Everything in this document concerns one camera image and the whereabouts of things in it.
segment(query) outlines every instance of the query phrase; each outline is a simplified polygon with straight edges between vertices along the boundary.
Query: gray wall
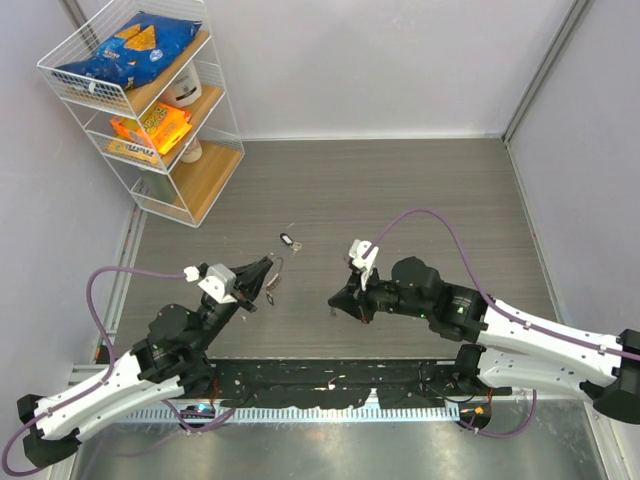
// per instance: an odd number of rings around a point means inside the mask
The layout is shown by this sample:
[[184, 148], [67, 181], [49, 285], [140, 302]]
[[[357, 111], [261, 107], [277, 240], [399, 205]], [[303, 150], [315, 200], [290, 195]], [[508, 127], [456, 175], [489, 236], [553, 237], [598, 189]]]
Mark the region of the gray wall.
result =
[[[563, 319], [612, 334], [640, 330], [638, 18], [594, 2], [513, 142]], [[640, 472], [640, 428], [617, 429]]]
[[501, 134], [571, 3], [205, 2], [245, 138]]
[[[72, 32], [58, 0], [37, 7], [8, 1], [0, 20], [2, 446], [19, 425], [18, 397], [62, 390], [72, 365], [87, 362], [96, 330], [84, 283], [115, 260], [132, 206], [36, 70], [40, 57]], [[96, 290], [99, 311], [107, 284]], [[21, 449], [18, 443], [10, 457], [16, 469], [28, 466]]]

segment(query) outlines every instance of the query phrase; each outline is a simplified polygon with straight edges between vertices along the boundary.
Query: white container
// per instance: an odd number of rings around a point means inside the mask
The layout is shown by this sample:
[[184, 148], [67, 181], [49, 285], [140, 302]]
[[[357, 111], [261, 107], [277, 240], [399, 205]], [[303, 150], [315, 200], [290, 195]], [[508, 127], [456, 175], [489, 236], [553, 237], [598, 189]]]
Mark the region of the white container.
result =
[[197, 138], [187, 145], [184, 153], [180, 156], [180, 161], [184, 163], [193, 163], [202, 156], [202, 145]]
[[160, 101], [172, 107], [186, 107], [200, 98], [200, 95], [202, 95], [200, 78], [196, 66], [193, 62], [189, 62], [171, 85], [162, 92]]

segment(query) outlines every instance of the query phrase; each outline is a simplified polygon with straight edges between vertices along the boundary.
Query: orange snack box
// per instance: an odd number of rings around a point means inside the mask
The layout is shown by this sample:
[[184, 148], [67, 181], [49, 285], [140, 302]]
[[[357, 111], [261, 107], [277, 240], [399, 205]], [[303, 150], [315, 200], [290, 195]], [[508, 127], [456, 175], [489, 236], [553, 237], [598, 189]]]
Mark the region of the orange snack box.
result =
[[191, 113], [188, 110], [154, 102], [140, 117], [140, 123], [146, 135], [138, 122], [131, 118], [113, 117], [111, 127], [118, 135], [154, 148], [160, 155], [165, 155], [191, 130], [191, 125], [188, 123], [190, 119]]

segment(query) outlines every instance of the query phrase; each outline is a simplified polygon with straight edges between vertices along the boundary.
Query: wire shelf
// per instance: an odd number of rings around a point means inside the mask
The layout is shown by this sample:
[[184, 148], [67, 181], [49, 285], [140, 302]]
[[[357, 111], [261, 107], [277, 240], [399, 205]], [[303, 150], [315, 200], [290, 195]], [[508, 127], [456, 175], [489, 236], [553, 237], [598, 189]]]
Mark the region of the wire shelf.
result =
[[207, 13], [201, 0], [111, 0], [85, 25], [38, 62], [38, 68], [56, 94], [68, 102], [96, 108], [128, 118], [139, 117], [169, 85], [182, 68], [207, 43], [208, 30], [201, 28], [195, 39], [156, 80], [127, 90], [115, 83], [66, 72], [61, 65], [86, 60], [95, 49], [140, 11], [168, 17], [203, 21]]
[[[202, 22], [191, 44], [156, 80], [125, 91], [115, 83], [59, 68], [91, 57], [141, 11]], [[204, 0], [111, 0], [38, 62], [46, 81], [140, 208], [191, 227], [202, 223], [244, 156], [210, 31]], [[202, 84], [201, 96], [185, 107], [191, 130], [161, 155], [144, 133], [141, 117], [190, 62]], [[216, 109], [222, 100], [225, 102]], [[140, 141], [145, 144], [116, 135], [110, 125], [113, 115], [136, 120], [146, 140]], [[201, 158], [195, 163], [179, 162], [196, 137], [201, 140]]]
[[93, 140], [98, 150], [106, 157], [141, 168], [156, 170], [160, 173], [171, 171], [187, 145], [191, 143], [200, 128], [206, 124], [209, 116], [225, 95], [220, 85], [220, 67], [202, 61], [196, 61], [194, 64], [202, 83], [202, 94], [193, 104], [185, 107], [191, 113], [189, 123], [193, 128], [177, 143], [174, 149], [171, 149], [166, 155], [160, 155], [154, 148], [118, 137], [109, 125], [110, 117], [99, 114], [94, 115], [84, 126], [87, 135]]
[[221, 147], [227, 147], [244, 153], [244, 146], [242, 145], [240, 136], [233, 133], [205, 126], [200, 130], [198, 138], [200, 140], [215, 143]]

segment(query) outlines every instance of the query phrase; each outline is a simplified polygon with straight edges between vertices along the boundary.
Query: keys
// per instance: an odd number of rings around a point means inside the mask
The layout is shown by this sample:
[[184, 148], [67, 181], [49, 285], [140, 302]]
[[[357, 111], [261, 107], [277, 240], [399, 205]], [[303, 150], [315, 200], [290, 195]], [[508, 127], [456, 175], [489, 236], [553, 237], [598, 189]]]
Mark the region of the keys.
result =
[[302, 244], [300, 242], [295, 242], [293, 238], [286, 233], [281, 233], [280, 239], [287, 247], [293, 250], [293, 253], [291, 254], [292, 257], [302, 249]]

